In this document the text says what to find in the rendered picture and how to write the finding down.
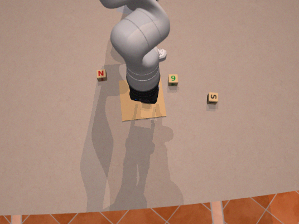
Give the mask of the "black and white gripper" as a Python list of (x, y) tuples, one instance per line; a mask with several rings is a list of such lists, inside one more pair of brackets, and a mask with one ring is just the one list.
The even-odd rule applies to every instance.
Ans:
[[(160, 54), (160, 61), (162, 62), (166, 59), (166, 50), (158, 48)], [(126, 69), (126, 79), (129, 85), (129, 95), (130, 99), (134, 101), (140, 101), (144, 103), (155, 104), (158, 98), (158, 92), (160, 89), (160, 68), (158, 68), (157, 74), (148, 80), (136, 80), (130, 76)]]

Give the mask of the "tan flat mat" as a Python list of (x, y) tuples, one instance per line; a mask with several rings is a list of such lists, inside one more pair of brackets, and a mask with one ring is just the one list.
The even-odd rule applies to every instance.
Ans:
[(130, 99), (130, 89), (127, 80), (119, 81), (120, 105), (122, 121), (157, 118), (166, 116), (161, 77), (160, 89), (155, 104), (143, 104), (140, 101)]

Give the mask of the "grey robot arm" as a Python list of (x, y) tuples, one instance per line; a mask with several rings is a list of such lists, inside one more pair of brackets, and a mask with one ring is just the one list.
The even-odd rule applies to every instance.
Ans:
[(127, 5), (133, 11), (113, 27), (110, 41), (124, 58), (131, 77), (136, 80), (148, 80), (154, 77), (160, 60), (156, 46), (170, 33), (170, 20), (166, 12), (156, 0), (100, 0), (100, 2), (109, 9)]

